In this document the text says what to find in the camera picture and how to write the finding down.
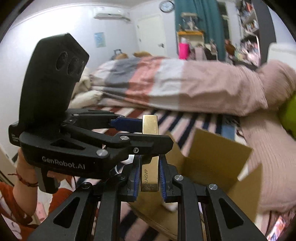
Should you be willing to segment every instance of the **striped rug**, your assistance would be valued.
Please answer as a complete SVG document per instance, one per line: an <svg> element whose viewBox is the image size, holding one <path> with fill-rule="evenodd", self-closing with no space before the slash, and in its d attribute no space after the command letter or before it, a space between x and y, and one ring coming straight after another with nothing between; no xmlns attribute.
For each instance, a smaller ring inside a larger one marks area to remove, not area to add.
<svg viewBox="0 0 296 241"><path fill-rule="evenodd" d="M186 113L174 112L156 109L134 109L122 107L99 107L98 110L106 110L114 112L118 115L124 115L128 118L140 118L143 115L157 115L159 134L164 134L169 130L178 143L184 156L188 156L191 143L194 137L195 129L200 128L208 130L209 132L222 135L225 138L235 140L242 144L246 144L245 140L237 135L238 118L228 115L214 115L204 113ZM115 129L96 129L99 133L105 133L114 136L118 133ZM125 164L131 163L133 156L126 161L123 161L115 168L118 173L122 171ZM83 182L98 183L99 180L94 179L77 179L77 186ZM147 223L138 218L127 203L121 205L121 224L120 237L125 241L168 241L169 239L164 235L158 233L155 229L149 227Z"/></svg>

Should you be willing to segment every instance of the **gold bar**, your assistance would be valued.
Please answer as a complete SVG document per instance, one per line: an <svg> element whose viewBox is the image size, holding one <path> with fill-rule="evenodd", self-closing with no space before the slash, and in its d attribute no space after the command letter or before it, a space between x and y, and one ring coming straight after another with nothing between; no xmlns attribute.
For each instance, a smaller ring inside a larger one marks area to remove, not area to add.
<svg viewBox="0 0 296 241"><path fill-rule="evenodd" d="M143 115L142 134L158 135L158 122L156 115ZM142 165L141 191L158 192L158 156L152 157L149 164Z"/></svg>

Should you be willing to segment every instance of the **metal screw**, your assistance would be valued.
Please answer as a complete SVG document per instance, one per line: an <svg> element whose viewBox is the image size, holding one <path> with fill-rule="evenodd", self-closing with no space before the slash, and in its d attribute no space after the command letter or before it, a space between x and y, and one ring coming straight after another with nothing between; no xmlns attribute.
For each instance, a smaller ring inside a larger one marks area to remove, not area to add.
<svg viewBox="0 0 296 241"><path fill-rule="evenodd" d="M137 148L137 147L134 148L134 149L133 149L133 152L134 152L135 154L137 154L137 153L139 152L139 148Z"/></svg>
<svg viewBox="0 0 296 241"><path fill-rule="evenodd" d="M100 157L108 156L108 151L105 149L98 149L96 154Z"/></svg>
<svg viewBox="0 0 296 241"><path fill-rule="evenodd" d="M215 191L215 190L218 189L218 186L217 186L216 184L210 184L210 185L209 185L209 189Z"/></svg>
<svg viewBox="0 0 296 241"><path fill-rule="evenodd" d="M182 175L176 175L176 176L175 176L175 179L176 179L177 181L182 181L182 180L184 179L184 177L183 177Z"/></svg>
<svg viewBox="0 0 296 241"><path fill-rule="evenodd" d="M121 136L120 139L122 139L123 141L129 140L129 138L127 136Z"/></svg>
<svg viewBox="0 0 296 241"><path fill-rule="evenodd" d="M82 187L83 189L89 189L91 186L92 186L92 184L89 183L89 182L85 182L85 183L82 183L82 184L81 184L81 187Z"/></svg>
<svg viewBox="0 0 296 241"><path fill-rule="evenodd" d="M119 180L123 180L123 179L125 179L125 175L123 175L123 174L119 174Z"/></svg>

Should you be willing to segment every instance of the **air conditioner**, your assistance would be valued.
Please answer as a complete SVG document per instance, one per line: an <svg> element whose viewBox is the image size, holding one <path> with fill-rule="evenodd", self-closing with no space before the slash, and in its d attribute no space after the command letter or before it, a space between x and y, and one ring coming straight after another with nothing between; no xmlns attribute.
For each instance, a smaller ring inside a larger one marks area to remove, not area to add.
<svg viewBox="0 0 296 241"><path fill-rule="evenodd" d="M98 7L95 10L95 16L94 18L97 19L104 19L104 18L119 18L119 19L125 19L127 21L130 21L129 13L119 7Z"/></svg>

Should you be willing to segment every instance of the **pink blanket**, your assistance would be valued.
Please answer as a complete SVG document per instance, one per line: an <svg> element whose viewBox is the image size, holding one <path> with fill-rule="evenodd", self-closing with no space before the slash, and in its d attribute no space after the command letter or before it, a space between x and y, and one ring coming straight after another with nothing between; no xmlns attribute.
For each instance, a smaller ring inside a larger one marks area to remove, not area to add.
<svg viewBox="0 0 296 241"><path fill-rule="evenodd" d="M272 65L284 70L279 61ZM158 109L246 116L268 103L260 76L244 66L163 57L110 61L91 74L92 88L117 100Z"/></svg>

